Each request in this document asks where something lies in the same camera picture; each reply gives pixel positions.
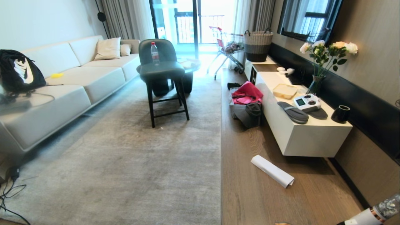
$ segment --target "white paper roll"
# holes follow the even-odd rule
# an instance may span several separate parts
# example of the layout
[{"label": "white paper roll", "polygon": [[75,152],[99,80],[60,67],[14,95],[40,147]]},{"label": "white paper roll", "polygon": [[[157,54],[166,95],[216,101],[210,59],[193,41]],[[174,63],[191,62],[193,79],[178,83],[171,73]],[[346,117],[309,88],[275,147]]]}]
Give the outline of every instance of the white paper roll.
[{"label": "white paper roll", "polygon": [[294,177],[290,176],[290,174],[281,170],[270,161],[264,159],[260,155],[256,155],[251,159],[251,162],[266,174],[274,178],[277,182],[279,182],[284,188],[287,188],[288,185],[292,185],[294,181]]}]

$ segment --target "shopping cart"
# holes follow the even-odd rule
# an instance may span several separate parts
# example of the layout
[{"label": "shopping cart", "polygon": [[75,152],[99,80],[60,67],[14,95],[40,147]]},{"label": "shopping cart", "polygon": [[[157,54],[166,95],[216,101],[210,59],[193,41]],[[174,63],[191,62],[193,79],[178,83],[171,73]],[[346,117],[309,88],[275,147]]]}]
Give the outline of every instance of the shopping cart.
[{"label": "shopping cart", "polygon": [[[236,64],[235,71],[239,71],[239,73],[242,74],[244,72],[244,66],[235,57],[233,57],[233,54],[244,51],[243,35],[225,33],[222,32],[221,28],[214,26],[210,26],[210,29],[212,29],[214,39],[216,39],[218,53],[217,57],[215,57],[215,59],[208,66],[207,74],[213,62],[220,55],[224,55],[226,58],[220,67],[218,67],[218,70],[220,70],[226,60],[230,58]],[[215,71],[214,80],[217,78],[218,70]]]}]

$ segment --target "white sofa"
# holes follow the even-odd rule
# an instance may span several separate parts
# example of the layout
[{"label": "white sofa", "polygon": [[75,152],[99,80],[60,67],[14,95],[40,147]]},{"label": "white sofa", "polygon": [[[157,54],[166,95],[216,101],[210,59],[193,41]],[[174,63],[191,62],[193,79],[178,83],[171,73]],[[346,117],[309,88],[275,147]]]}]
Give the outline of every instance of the white sofa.
[{"label": "white sofa", "polygon": [[[49,85],[36,92],[54,100],[32,94],[29,110],[0,113],[0,153],[26,153],[138,75],[139,41],[121,41],[132,46],[129,56],[93,61],[102,39],[92,36],[22,51],[34,60]],[[51,78],[54,73],[64,75]]]}]

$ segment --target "dark gray stool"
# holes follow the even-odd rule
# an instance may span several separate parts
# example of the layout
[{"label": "dark gray stool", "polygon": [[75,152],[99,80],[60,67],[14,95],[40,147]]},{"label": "dark gray stool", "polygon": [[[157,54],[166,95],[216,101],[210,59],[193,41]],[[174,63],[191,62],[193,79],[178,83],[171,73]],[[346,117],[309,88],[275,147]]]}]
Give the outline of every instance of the dark gray stool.
[{"label": "dark gray stool", "polygon": [[[150,52],[151,42],[155,42],[158,55],[160,58],[159,64],[152,63],[152,57]],[[175,113],[186,113],[186,118],[189,120],[188,107],[186,105],[183,77],[185,76],[185,69],[176,60],[176,53],[172,43],[165,39],[148,39],[144,40],[139,44],[139,58],[140,58],[140,78],[147,85],[147,96],[149,99],[150,117],[152,127],[155,127],[154,118],[168,116]],[[160,80],[171,79],[175,84],[177,93],[176,98],[168,98],[153,101],[153,85],[155,82]],[[179,104],[184,106],[184,110],[164,113],[161,115],[154,115],[153,103],[164,102],[168,100],[178,100]]]}]

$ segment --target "black backpack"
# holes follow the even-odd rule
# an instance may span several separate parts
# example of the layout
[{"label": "black backpack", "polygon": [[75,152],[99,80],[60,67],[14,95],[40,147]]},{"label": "black backpack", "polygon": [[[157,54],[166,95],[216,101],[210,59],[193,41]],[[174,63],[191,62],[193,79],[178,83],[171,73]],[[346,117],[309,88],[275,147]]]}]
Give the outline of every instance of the black backpack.
[{"label": "black backpack", "polygon": [[0,50],[0,79],[6,91],[16,94],[46,85],[33,61],[15,50]]}]

